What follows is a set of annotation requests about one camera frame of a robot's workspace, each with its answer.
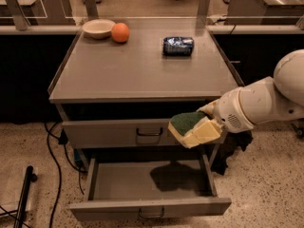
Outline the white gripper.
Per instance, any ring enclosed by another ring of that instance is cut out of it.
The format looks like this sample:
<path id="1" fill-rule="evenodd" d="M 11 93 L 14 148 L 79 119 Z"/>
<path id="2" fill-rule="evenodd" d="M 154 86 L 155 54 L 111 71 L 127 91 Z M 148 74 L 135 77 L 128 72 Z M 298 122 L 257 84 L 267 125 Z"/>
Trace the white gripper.
<path id="1" fill-rule="evenodd" d="M 220 121 L 227 131 L 239 133 L 251 130 L 254 125 L 248 120 L 240 105 L 241 88 L 236 88 L 225 93 L 219 99 L 199 108 Z M 207 117 L 199 121 L 192 121 L 182 127 L 180 143 L 187 148 L 192 148 L 203 143 L 209 143 L 218 139 L 222 134 L 222 126 L 216 120 Z"/>

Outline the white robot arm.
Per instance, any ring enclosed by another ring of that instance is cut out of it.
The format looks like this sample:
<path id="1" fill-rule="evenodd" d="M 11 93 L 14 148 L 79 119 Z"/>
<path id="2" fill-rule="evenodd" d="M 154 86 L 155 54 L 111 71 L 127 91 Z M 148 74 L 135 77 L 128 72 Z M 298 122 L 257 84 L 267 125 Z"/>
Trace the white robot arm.
<path id="1" fill-rule="evenodd" d="M 180 143 L 192 148 L 212 142 L 224 131 L 240 133 L 258 124 L 304 118 L 304 50 L 284 56 L 274 75 L 238 87 L 200 109 L 206 116 Z"/>

